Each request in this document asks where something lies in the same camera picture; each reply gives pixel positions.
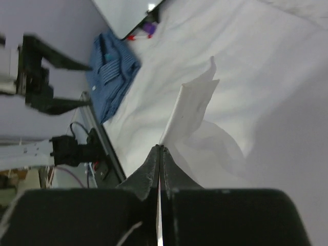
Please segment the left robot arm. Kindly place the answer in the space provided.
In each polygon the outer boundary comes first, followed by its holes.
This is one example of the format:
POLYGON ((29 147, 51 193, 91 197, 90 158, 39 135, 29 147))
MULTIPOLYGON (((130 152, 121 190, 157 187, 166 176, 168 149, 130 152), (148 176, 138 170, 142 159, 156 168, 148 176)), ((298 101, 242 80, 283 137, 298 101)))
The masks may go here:
MULTIPOLYGON (((39 37, 25 33, 17 49, 7 49, 1 37, 1 95, 20 96, 25 105, 40 113, 57 116, 79 107, 88 107, 90 100, 54 97, 49 84, 49 69, 42 66, 47 60, 57 69, 89 71, 91 68, 59 52, 39 37)), ((100 160, 102 147, 96 137, 79 144, 74 136, 62 135, 50 140, 26 145, 1 147, 1 170, 25 167, 78 166, 100 160)))

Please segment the white long sleeve shirt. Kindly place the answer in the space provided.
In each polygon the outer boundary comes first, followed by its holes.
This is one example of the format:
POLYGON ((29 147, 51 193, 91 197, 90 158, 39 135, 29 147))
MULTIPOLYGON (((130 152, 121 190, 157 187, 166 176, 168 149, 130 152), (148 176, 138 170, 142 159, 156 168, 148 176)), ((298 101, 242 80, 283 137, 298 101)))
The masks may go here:
POLYGON ((172 1, 105 123, 131 175, 160 142, 180 87, 210 66, 206 125, 181 149, 204 187, 276 188, 327 245, 327 1, 172 1))

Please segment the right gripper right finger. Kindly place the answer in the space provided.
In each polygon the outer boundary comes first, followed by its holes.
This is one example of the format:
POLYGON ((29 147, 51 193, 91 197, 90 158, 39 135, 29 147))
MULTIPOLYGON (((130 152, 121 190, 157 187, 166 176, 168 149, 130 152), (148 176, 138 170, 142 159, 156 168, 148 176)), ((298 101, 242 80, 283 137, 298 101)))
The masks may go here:
POLYGON ((170 199, 174 189, 203 189, 175 163, 168 148, 161 145, 160 150, 159 178, 162 198, 170 199))

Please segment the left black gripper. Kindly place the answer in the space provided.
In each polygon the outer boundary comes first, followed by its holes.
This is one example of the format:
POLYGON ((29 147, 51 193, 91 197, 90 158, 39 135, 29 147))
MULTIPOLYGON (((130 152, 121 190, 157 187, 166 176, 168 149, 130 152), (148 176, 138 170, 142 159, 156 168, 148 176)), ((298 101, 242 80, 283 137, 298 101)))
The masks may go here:
POLYGON ((91 67, 59 52, 32 34, 24 34, 23 42, 17 50, 16 93, 25 98, 28 107, 47 115, 61 115, 90 105, 89 100, 53 98, 53 87, 49 85, 49 69, 42 66, 42 60, 46 59, 57 69, 91 71, 91 67))

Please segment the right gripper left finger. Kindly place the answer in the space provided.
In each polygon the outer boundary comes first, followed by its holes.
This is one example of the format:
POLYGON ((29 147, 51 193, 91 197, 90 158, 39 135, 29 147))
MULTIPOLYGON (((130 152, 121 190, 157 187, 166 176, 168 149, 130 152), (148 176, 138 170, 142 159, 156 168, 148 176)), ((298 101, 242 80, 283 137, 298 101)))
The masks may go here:
POLYGON ((152 193, 158 192, 160 146, 150 150, 144 163, 116 189, 129 191, 139 200, 147 200, 152 193))

